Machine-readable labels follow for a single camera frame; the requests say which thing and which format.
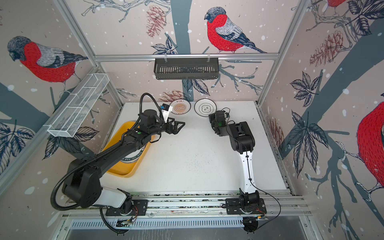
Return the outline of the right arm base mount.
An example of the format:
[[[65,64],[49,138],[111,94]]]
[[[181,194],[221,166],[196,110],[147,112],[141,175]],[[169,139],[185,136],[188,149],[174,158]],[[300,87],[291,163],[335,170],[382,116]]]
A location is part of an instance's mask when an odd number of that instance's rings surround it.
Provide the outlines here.
[[[225,206],[228,215],[266,215],[266,205],[262,198],[258,203],[245,204],[243,207],[239,199],[225,199]]]

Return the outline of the orange sunburst plate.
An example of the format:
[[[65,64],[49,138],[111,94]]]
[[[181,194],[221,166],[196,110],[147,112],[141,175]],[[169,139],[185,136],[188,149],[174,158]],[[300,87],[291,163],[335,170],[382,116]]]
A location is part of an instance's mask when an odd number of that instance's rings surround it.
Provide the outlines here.
[[[190,111],[191,103],[184,99],[178,99],[171,102],[170,107],[172,107],[174,115],[184,115]]]

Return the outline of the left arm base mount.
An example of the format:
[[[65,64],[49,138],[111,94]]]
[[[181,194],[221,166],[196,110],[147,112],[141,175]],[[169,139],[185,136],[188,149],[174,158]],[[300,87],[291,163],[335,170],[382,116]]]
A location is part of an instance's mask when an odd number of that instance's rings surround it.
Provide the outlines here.
[[[125,216],[145,216],[148,200],[130,200],[124,203],[120,208],[108,206],[106,216],[109,217],[125,217]]]

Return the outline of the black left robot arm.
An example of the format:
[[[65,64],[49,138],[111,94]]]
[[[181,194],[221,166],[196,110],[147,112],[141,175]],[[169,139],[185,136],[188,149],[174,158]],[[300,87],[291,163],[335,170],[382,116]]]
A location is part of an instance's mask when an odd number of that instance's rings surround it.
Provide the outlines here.
[[[132,196],[124,190],[102,187],[100,179],[126,156],[152,143],[154,135],[176,135],[185,126],[184,122],[173,118],[164,120],[163,117],[155,110],[145,110],[116,144],[90,160],[72,161],[67,173],[53,188],[51,206],[58,211],[91,206],[112,207],[121,210],[124,215],[129,214],[134,207]]]

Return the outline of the green rim plate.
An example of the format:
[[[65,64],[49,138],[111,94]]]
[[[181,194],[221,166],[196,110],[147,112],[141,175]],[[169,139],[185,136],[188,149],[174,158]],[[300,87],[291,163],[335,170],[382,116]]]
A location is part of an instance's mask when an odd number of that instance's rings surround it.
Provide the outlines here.
[[[141,157],[141,155],[144,153],[144,150],[146,149],[146,146],[142,147],[141,149],[125,156],[121,162],[122,163],[125,163],[125,164],[132,164],[132,163],[135,163],[139,160],[139,158]]]

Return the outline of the white black motif plate back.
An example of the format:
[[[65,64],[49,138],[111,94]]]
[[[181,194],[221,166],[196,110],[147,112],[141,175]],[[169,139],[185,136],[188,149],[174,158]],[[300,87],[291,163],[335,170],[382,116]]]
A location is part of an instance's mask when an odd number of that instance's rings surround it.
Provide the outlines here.
[[[217,105],[210,99],[201,99],[195,103],[194,110],[200,117],[208,117],[217,111]]]

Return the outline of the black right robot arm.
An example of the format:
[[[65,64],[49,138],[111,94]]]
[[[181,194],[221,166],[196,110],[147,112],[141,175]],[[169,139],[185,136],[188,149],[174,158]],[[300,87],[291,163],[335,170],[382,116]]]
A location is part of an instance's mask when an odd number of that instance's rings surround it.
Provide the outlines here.
[[[245,213],[254,213],[260,204],[260,194],[256,187],[253,171],[253,150],[255,138],[247,122],[232,123],[226,121],[229,113],[216,111],[209,115],[214,132],[220,136],[228,136],[232,149],[239,154],[243,176],[241,178],[239,204]]]

